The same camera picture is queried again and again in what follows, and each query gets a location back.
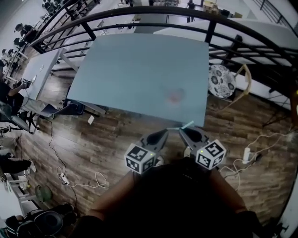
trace white wall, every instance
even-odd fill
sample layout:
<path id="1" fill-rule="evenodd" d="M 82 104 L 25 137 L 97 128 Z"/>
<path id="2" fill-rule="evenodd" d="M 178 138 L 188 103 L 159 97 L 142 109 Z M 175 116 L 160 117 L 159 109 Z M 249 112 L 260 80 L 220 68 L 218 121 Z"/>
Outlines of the white wall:
<path id="1" fill-rule="evenodd" d="M 288 0 L 269 0 L 294 28 L 298 22 L 298 13 Z"/>
<path id="2" fill-rule="evenodd" d="M 283 223 L 283 227 L 289 226 L 287 231 L 281 232 L 282 238 L 289 238 L 298 226 L 298 182 L 295 182 L 290 200 L 284 210 L 279 222 Z"/>
<path id="3" fill-rule="evenodd" d="M 14 39 L 19 37 L 20 33 L 15 32 L 15 26 L 19 23 L 33 25 L 40 20 L 40 17 L 46 14 L 46 10 L 41 6 L 42 0 L 27 0 L 17 12 L 7 19 L 7 23 L 0 31 L 0 50 L 14 48 Z"/>
<path id="4" fill-rule="evenodd" d="M 22 214 L 17 198 L 5 190 L 3 182 L 0 182 L 0 198 L 0 216 L 2 219 Z"/>

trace person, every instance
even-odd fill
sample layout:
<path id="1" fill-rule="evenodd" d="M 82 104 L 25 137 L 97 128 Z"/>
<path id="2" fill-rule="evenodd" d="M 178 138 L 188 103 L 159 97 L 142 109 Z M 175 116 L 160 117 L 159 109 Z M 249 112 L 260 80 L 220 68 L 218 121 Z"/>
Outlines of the person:
<path id="1" fill-rule="evenodd" d="M 26 90 L 28 87 L 30 87 L 30 83 L 11 89 L 6 83 L 0 82 L 0 101 L 9 104 L 13 108 L 12 114 L 16 114 L 22 108 L 25 111 L 37 113 L 44 117 L 52 117 L 52 114 L 41 112 L 47 106 L 47 103 L 23 97 L 19 94 L 20 90 Z"/>
<path id="2" fill-rule="evenodd" d="M 4 77 L 4 73 L 3 73 L 3 68 L 4 68 L 5 64 L 2 60 L 0 60 L 0 81 L 3 79 Z"/>
<path id="3" fill-rule="evenodd" d="M 6 49 L 2 50 L 1 60 L 4 61 L 6 65 L 9 64 L 10 56 L 6 53 Z"/>
<path id="4" fill-rule="evenodd" d="M 134 6 L 134 0 L 129 0 L 129 6 L 133 7 Z"/>
<path id="5" fill-rule="evenodd" d="M 192 0 L 189 0 L 189 2 L 187 3 L 187 7 L 188 9 L 195 9 L 196 5 L 192 2 Z"/>
<path id="6" fill-rule="evenodd" d="M 62 205 L 58 205 L 52 209 L 49 209 L 47 211 L 54 211 L 60 215 L 63 216 L 63 227 L 70 226 L 71 224 L 74 224 L 77 220 L 77 214 L 74 212 L 74 207 L 70 205 L 69 203 L 64 203 Z M 34 219 L 43 214 L 45 211 L 36 212 L 34 214 L 28 213 L 27 216 L 24 218 L 23 216 L 11 216 L 6 219 L 6 228 L 2 233 L 5 232 L 5 234 L 9 238 L 17 238 L 15 235 L 16 231 L 18 230 L 19 226 L 26 222 L 26 221 L 34 221 Z"/>
<path id="7" fill-rule="evenodd" d="M 47 9 L 51 6 L 51 4 L 47 0 L 43 0 L 43 4 L 41 5 L 44 9 Z"/>
<path id="8" fill-rule="evenodd" d="M 128 172 L 102 194 L 69 238 L 115 236 L 264 237 L 256 214 L 217 169 L 203 169 L 185 157 Z"/>
<path id="9" fill-rule="evenodd" d="M 21 37 L 28 43 L 32 43 L 38 33 L 31 25 L 17 24 L 15 32 L 20 32 Z"/>
<path id="10" fill-rule="evenodd" d="M 5 173 L 20 173 L 22 171 L 27 171 L 27 174 L 30 174 L 31 171 L 36 172 L 36 167 L 29 160 L 11 160 L 10 153 L 0 155 L 0 177 L 2 181 L 6 180 Z"/>

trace table top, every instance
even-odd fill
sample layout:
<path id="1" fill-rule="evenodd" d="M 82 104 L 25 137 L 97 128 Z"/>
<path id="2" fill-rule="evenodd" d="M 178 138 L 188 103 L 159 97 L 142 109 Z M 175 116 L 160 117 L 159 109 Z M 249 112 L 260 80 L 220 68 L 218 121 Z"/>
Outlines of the table top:
<path id="1" fill-rule="evenodd" d="M 53 66 L 57 63 L 62 50 L 63 48 L 53 50 L 30 59 L 22 78 L 32 81 L 34 76 L 36 76 L 36 79 L 28 89 L 21 90 L 20 94 L 24 97 L 36 100 L 39 92 L 43 88 L 49 74 L 51 73 Z"/>
<path id="2" fill-rule="evenodd" d="M 208 63 L 208 44 L 197 40 L 100 36 L 81 63 L 68 98 L 203 126 Z"/>

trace white desk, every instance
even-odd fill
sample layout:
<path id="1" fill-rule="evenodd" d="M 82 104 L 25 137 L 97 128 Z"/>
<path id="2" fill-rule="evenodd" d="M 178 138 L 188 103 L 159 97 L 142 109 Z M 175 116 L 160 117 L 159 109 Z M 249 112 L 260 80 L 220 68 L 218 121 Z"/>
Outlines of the white desk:
<path id="1" fill-rule="evenodd" d="M 68 63 L 69 66 L 71 66 L 75 71 L 78 71 L 78 68 L 64 56 L 65 52 L 66 49 L 61 48 L 30 59 L 22 78 L 31 81 L 34 76 L 36 76 L 36 79 L 34 83 L 32 83 L 27 89 L 27 91 L 21 90 L 20 94 L 22 94 L 24 97 L 29 97 L 30 99 L 36 100 L 59 57 Z"/>
<path id="2" fill-rule="evenodd" d="M 35 195 L 31 196 L 30 194 L 22 194 L 19 190 L 19 186 L 24 183 L 27 184 L 27 179 L 22 180 L 13 180 L 10 174 L 7 175 L 7 189 L 11 195 L 11 203 L 12 204 L 19 204 L 19 207 L 15 207 L 14 210 L 16 215 L 23 215 L 26 216 L 26 212 L 24 211 L 24 203 L 29 202 L 36 198 Z"/>

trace chair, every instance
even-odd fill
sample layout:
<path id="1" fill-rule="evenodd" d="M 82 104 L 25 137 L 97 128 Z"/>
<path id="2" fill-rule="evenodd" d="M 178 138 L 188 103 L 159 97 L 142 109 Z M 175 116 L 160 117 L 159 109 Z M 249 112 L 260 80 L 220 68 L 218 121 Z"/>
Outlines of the chair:
<path id="1" fill-rule="evenodd" d="M 47 12 L 52 16 L 53 13 L 55 12 L 55 8 L 53 6 L 48 6 L 46 8 Z"/>
<path id="2" fill-rule="evenodd" d="M 25 221 L 18 230 L 18 238 L 50 237 L 58 233 L 63 227 L 63 219 L 54 211 L 47 211 L 38 215 L 34 221 Z"/>
<path id="3" fill-rule="evenodd" d="M 33 118 L 36 115 L 36 113 L 30 112 L 30 116 L 27 116 L 28 112 L 24 111 L 21 113 L 17 113 L 15 115 L 13 108 L 7 104 L 0 101 L 0 122 L 8 122 L 12 123 L 18 128 L 9 128 L 9 131 L 11 130 L 25 130 L 29 132 L 30 134 L 33 134 L 30 132 L 31 125 L 34 126 L 39 131 L 39 128 L 35 125 L 33 122 Z"/>
<path id="4" fill-rule="evenodd" d="M 245 80 L 248 82 L 247 88 L 235 98 L 236 90 L 236 77 L 245 70 Z M 219 112 L 222 112 L 227 107 L 231 106 L 243 96 L 248 95 L 251 90 L 251 72 L 249 71 L 247 65 L 242 65 L 238 72 L 233 75 L 225 66 L 222 65 L 212 65 L 209 67 L 209 85 L 208 91 L 224 100 L 231 101 L 223 109 L 220 109 Z"/>
<path id="5" fill-rule="evenodd" d="M 64 105 L 62 109 L 57 110 L 52 105 L 48 104 L 41 112 L 54 114 L 54 115 L 70 115 L 70 116 L 81 116 L 84 112 L 86 112 L 94 117 L 99 117 L 98 115 L 92 112 L 86 111 L 85 105 L 83 105 L 82 103 L 79 103 L 78 101 L 75 101 L 75 100 L 67 99 L 67 95 L 64 100 Z"/>

